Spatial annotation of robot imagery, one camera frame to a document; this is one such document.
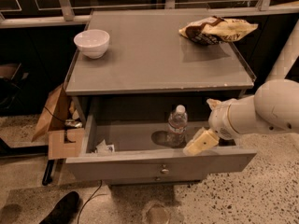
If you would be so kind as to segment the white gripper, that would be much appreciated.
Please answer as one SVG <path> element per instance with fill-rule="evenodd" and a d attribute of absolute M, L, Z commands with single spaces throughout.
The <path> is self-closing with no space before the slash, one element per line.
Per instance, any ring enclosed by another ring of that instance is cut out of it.
<path fill-rule="evenodd" d="M 187 156 L 195 156 L 205 150 L 208 150 L 219 143 L 220 138 L 223 140 L 233 140 L 240 134 L 233 127 L 229 115 L 230 108 L 235 99 L 220 101 L 208 98 L 206 100 L 211 109 L 208 118 L 210 129 L 202 127 L 188 142 L 183 153 Z"/>

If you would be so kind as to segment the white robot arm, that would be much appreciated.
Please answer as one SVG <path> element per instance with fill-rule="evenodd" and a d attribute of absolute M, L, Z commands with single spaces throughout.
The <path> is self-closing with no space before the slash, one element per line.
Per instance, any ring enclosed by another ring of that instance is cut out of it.
<path fill-rule="evenodd" d="M 209 128 L 200 129 L 183 148 L 195 156 L 216 146 L 221 139 L 233 140 L 249 133 L 299 133 L 299 83 L 287 79 L 299 57 L 299 22 L 280 52 L 265 83 L 251 96 L 207 101 Z"/>

